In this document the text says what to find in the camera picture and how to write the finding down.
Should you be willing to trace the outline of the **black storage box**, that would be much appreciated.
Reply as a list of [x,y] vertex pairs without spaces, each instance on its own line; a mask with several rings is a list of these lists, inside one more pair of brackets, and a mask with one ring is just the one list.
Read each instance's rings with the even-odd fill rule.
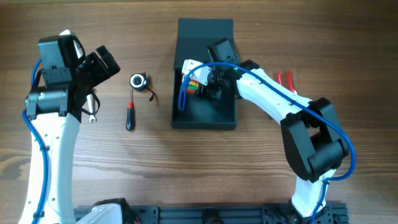
[[232,92],[222,93],[218,100],[189,94],[185,110],[179,111],[177,106],[184,60],[210,62],[208,46],[224,38],[227,38],[231,48],[235,49],[232,19],[178,20],[171,120],[173,128],[231,130],[236,127],[236,100]]

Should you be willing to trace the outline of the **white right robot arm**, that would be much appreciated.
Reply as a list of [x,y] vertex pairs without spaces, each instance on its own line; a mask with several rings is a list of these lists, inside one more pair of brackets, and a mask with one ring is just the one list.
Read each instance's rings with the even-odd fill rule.
[[233,64],[189,59],[183,66],[186,78],[212,90],[232,90],[279,124],[285,157],[297,176],[291,204],[298,217],[315,223],[326,206],[330,182],[347,179],[356,165],[353,143],[342,130],[332,103],[298,95],[251,60]]

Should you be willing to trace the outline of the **red handled pliers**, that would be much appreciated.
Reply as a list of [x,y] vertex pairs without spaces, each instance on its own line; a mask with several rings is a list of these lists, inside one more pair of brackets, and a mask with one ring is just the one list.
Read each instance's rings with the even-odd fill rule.
[[[282,72],[277,72],[277,82],[279,85],[283,85],[283,80],[282,80]],[[294,84],[293,84],[293,79],[292,79],[292,73],[290,70],[287,71],[287,86],[288,89],[297,95],[297,91],[294,88]]]

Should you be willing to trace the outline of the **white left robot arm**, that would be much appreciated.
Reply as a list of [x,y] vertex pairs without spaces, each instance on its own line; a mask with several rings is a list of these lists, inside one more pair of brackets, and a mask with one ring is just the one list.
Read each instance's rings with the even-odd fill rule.
[[120,71],[105,46],[86,54],[65,30],[39,40],[22,117],[32,135],[27,197],[20,223],[76,223],[72,202],[73,154],[81,116],[95,87]]

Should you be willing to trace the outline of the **orange black multicolour tool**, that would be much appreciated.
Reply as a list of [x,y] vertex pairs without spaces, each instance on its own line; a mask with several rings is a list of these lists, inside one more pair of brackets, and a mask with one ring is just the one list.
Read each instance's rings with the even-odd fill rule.
[[200,83],[195,81],[195,80],[190,80],[187,87],[186,87],[186,93],[188,94],[197,94],[198,89],[200,87]]

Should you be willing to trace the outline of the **small silver wrench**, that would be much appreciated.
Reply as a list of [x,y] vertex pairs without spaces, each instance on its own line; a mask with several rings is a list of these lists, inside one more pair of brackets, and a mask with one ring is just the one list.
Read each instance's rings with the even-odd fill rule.
[[88,110],[90,112],[89,120],[90,120],[90,123],[94,123],[94,122],[97,121],[97,119],[96,119],[96,116],[94,115],[95,102],[94,102],[94,99],[93,99],[93,95],[88,95],[86,97],[86,99],[87,99],[87,103],[88,103]]

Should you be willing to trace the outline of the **black round tape measure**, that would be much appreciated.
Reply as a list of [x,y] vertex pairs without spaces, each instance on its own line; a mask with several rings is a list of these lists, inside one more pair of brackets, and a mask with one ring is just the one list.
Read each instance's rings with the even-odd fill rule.
[[149,79],[146,72],[132,74],[129,80],[130,86],[133,90],[138,92],[149,91],[152,95],[149,101],[153,101],[155,98],[155,92],[149,88]]

